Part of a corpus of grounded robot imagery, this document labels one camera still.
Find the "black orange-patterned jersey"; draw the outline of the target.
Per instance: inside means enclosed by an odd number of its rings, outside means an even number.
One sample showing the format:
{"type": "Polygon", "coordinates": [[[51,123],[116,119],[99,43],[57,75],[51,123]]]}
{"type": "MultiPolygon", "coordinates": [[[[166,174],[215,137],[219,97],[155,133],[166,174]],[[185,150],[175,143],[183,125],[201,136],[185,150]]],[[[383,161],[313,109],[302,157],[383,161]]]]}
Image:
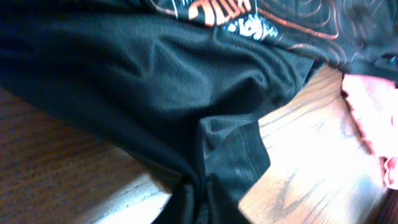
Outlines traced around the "black orange-patterned jersey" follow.
{"type": "Polygon", "coordinates": [[[258,121],[323,65],[396,82],[397,2],[1,2],[2,87],[180,174],[157,223],[246,223],[258,121]]]}

